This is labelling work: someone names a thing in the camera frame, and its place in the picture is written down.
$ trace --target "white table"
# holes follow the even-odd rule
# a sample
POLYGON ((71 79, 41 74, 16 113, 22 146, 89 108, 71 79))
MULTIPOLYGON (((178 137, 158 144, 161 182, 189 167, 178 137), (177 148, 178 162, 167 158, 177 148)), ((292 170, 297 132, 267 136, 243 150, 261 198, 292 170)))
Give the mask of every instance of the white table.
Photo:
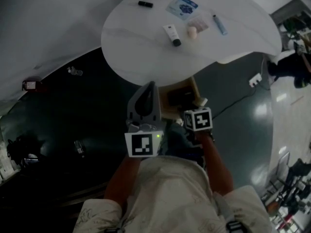
POLYGON ((270 16, 252 0, 192 0, 198 8, 183 21, 166 11, 172 0, 123 0, 109 15, 102 32, 102 50, 110 67, 129 82, 151 80, 169 85, 194 75, 215 61, 253 51, 281 53, 281 38, 270 16), (202 15, 209 29, 193 40, 187 35, 190 18, 202 15), (216 14, 228 34, 213 21, 216 14), (182 45, 174 47, 162 26, 174 24, 182 45))

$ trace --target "black marker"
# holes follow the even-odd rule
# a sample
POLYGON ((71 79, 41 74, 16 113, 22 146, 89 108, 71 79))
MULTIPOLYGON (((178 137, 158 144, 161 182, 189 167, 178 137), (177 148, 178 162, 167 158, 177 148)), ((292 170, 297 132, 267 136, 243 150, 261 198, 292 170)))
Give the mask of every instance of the black marker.
POLYGON ((140 6, 145 6, 145 7, 149 7, 149 8, 152 8, 152 7, 154 6, 153 3, 144 2, 144 1, 139 1, 139 2, 138 2, 138 5, 140 5, 140 6))

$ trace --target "white shirt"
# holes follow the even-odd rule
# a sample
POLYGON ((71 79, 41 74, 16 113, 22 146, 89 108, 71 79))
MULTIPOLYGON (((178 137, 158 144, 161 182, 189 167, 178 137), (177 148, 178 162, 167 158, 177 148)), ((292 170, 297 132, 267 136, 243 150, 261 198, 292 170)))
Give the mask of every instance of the white shirt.
MULTIPOLYGON (((205 171, 192 161, 154 157, 141 162, 128 210, 112 200, 85 201, 74 233, 120 227, 126 233, 225 233, 205 171)), ((250 232, 270 233, 269 216, 251 186, 224 196, 235 219, 250 232)))

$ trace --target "white bottle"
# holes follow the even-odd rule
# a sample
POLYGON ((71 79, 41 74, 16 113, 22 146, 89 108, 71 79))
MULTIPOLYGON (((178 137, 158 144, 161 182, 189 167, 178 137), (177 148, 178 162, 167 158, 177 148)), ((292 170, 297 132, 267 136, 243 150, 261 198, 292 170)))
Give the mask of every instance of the white bottle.
POLYGON ((70 73, 71 75, 82 76, 83 74, 83 71, 77 70, 74 67, 68 67, 67 70, 68 70, 68 73, 70 73))

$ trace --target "blue pen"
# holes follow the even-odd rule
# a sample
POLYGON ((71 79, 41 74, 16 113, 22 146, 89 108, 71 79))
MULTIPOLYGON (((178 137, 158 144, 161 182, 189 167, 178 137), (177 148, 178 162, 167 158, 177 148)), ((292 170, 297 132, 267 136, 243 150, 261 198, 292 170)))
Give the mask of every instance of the blue pen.
POLYGON ((217 27, 219 28, 220 32, 221 32, 223 35, 228 34, 227 29, 225 29, 223 23, 220 21, 220 19, 219 19, 216 15, 213 15, 213 19, 214 19, 214 21, 216 22, 217 27))

